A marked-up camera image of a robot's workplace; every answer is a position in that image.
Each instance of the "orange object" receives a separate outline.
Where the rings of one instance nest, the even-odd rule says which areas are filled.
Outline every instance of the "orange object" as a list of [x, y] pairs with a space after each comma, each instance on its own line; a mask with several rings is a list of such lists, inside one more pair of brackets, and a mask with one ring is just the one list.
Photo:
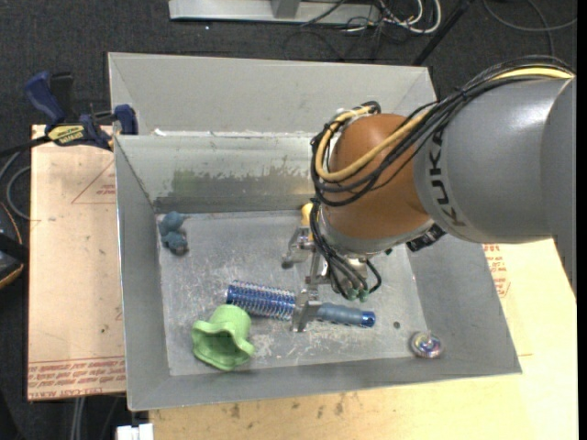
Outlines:
[[[339, 171], [379, 145], [389, 137], [405, 120], [394, 114], [366, 115], [347, 126], [336, 143], [329, 162], [330, 171]], [[350, 177], [342, 184], [356, 181], [377, 168], [392, 147], [384, 149], [368, 163], [357, 176]], [[411, 232], [429, 220], [429, 215], [420, 203], [414, 185], [412, 161], [387, 182], [412, 153], [408, 150], [383, 172], [373, 189], [359, 200], [332, 207], [325, 205], [324, 213], [328, 222], [337, 231], [363, 239], [394, 237]], [[336, 199], [344, 199], [350, 192], [337, 193]]]

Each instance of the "cardboard sheet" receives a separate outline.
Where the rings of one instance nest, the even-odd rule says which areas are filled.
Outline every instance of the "cardboard sheet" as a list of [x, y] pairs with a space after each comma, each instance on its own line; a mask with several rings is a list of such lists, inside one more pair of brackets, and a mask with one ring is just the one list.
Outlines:
[[32, 150], [30, 401], [126, 388], [115, 187], [112, 152]]

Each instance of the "gray base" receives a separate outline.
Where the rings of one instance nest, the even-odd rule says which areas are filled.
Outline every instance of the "gray base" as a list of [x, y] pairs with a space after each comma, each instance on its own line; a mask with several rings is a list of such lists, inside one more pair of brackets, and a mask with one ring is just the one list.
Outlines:
[[[305, 23], [319, 17], [333, 4], [300, 2], [295, 16], [275, 17], [271, 0], [170, 0], [170, 18], [174, 20], [235, 20], [272, 23]], [[374, 19], [378, 12], [371, 5], [345, 4], [320, 20], [321, 24], [344, 25], [350, 19]]]

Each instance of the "green object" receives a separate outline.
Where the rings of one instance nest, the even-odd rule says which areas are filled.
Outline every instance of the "green object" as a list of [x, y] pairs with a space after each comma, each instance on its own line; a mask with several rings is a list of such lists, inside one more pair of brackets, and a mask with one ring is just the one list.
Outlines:
[[233, 304], [220, 305], [208, 321], [194, 323], [194, 355], [217, 369], [230, 371], [255, 352], [255, 346], [247, 340], [249, 330], [246, 311]]

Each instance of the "round metal object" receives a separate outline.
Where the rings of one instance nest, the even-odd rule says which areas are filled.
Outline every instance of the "round metal object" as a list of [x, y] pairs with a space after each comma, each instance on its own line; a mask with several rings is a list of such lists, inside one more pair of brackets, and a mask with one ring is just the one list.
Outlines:
[[432, 333], [415, 333], [410, 340], [410, 348], [422, 358], [436, 358], [442, 354], [444, 345], [442, 341]]

